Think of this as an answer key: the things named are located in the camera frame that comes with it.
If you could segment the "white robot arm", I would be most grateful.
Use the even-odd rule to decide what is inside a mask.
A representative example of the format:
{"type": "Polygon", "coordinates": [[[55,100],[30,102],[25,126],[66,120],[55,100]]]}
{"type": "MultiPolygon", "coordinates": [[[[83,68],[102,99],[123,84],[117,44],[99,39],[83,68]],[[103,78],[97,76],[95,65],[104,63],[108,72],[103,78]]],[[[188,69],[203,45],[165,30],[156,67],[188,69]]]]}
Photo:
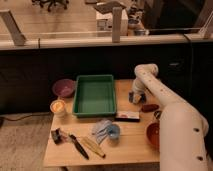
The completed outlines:
{"type": "Polygon", "coordinates": [[[160,171],[208,171],[204,138],[209,124],[189,102],[176,94],[156,76],[156,64],[141,64],[134,69],[132,90],[147,88],[161,103],[160,171]]]}

